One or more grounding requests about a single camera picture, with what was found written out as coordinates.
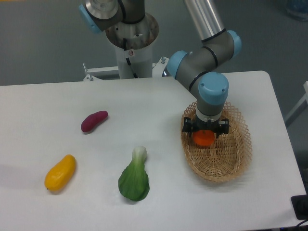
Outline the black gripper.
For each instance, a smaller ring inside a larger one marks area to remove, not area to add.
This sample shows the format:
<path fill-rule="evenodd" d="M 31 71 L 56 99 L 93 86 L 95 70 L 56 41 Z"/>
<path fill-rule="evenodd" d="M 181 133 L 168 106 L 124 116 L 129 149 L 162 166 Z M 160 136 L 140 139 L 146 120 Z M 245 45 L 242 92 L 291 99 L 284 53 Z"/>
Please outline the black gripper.
<path fill-rule="evenodd" d="M 195 120 L 184 117 L 182 132 L 191 137 L 193 132 L 200 130 L 210 130 L 215 133 L 216 139 L 218 139 L 220 135 L 229 133 L 229 119 L 225 118 L 221 121 L 219 119 L 215 121 L 210 119 L 210 122 L 208 122 L 201 120 L 198 116 L 195 116 Z"/>

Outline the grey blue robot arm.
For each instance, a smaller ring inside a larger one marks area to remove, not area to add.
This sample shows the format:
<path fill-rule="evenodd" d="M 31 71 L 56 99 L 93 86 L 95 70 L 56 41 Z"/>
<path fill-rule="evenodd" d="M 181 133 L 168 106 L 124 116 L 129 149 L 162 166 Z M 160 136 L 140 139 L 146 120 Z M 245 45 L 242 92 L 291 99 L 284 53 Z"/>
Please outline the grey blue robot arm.
<path fill-rule="evenodd" d="M 229 83 L 215 69 L 235 57 L 242 48 L 236 32 L 227 30 L 211 0 L 187 0 L 185 6 L 198 31 L 202 47 L 196 52 L 178 51 L 167 71 L 197 100 L 195 118 L 185 117 L 182 131 L 194 138 L 206 132 L 218 137 L 229 132 L 221 118 Z M 105 32 L 116 51 L 121 79 L 152 77 L 151 46 L 159 26 L 145 11 L 142 0 L 87 0 L 79 12 L 92 32 Z"/>

